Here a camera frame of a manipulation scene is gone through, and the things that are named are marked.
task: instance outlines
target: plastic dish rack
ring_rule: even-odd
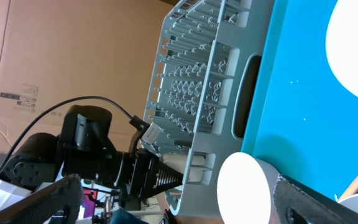
[[[253,59],[260,63],[272,8],[273,0],[182,0],[165,17],[144,115],[162,132],[144,147],[187,155],[183,188],[165,192],[174,215],[220,217],[219,170],[241,150],[240,86]]]

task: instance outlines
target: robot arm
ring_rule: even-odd
[[[128,152],[121,152],[108,138],[111,120],[106,109],[72,106],[60,135],[37,133],[29,137],[1,169],[0,183],[25,191],[24,198],[43,183],[54,182],[63,166],[62,176],[76,174],[105,187],[125,189],[122,192],[139,200],[181,185],[181,173],[160,163],[148,150],[137,148],[143,135],[156,131],[149,129],[150,124],[131,117],[129,123],[136,132]],[[164,174],[166,181],[158,181],[159,174]]]

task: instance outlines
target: blue table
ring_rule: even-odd
[[[358,98],[325,52],[335,4],[276,0],[242,146],[329,198],[358,175]]]

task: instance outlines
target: gray dish rack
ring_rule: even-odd
[[[182,190],[164,193],[174,215],[220,217],[219,170],[241,150],[240,86],[262,55],[273,2],[182,0],[165,17],[144,115],[162,132],[144,147],[187,155]],[[194,156],[204,164],[193,165]],[[189,180],[192,169],[202,170],[200,181]]]

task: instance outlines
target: dish rack handle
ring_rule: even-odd
[[[261,61],[261,56],[252,54],[241,77],[232,121],[232,133],[236,138],[244,138]]]

